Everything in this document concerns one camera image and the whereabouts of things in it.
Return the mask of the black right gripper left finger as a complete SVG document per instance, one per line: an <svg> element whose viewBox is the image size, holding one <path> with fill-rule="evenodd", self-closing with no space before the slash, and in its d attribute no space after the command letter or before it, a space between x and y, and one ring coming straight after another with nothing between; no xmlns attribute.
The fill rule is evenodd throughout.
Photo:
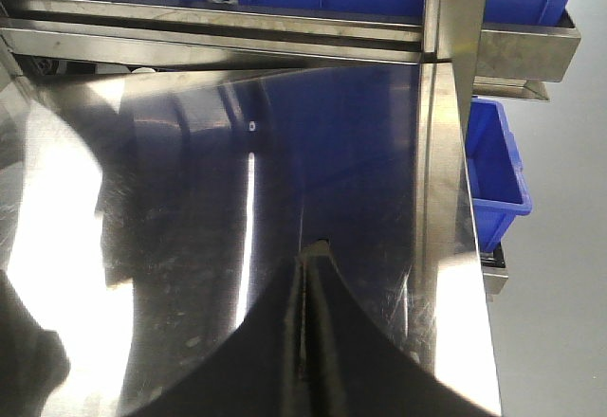
<svg viewBox="0 0 607 417"><path fill-rule="evenodd" d="M304 271L283 261L243 322L192 372L131 416L304 416Z"/></svg>

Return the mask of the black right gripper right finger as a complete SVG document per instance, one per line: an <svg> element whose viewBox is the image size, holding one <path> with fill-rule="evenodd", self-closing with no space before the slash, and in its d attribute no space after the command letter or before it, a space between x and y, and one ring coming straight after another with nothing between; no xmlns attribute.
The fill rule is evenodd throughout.
<svg viewBox="0 0 607 417"><path fill-rule="evenodd" d="M341 278L328 242L303 249L305 363L315 416L485 416L400 351Z"/></svg>

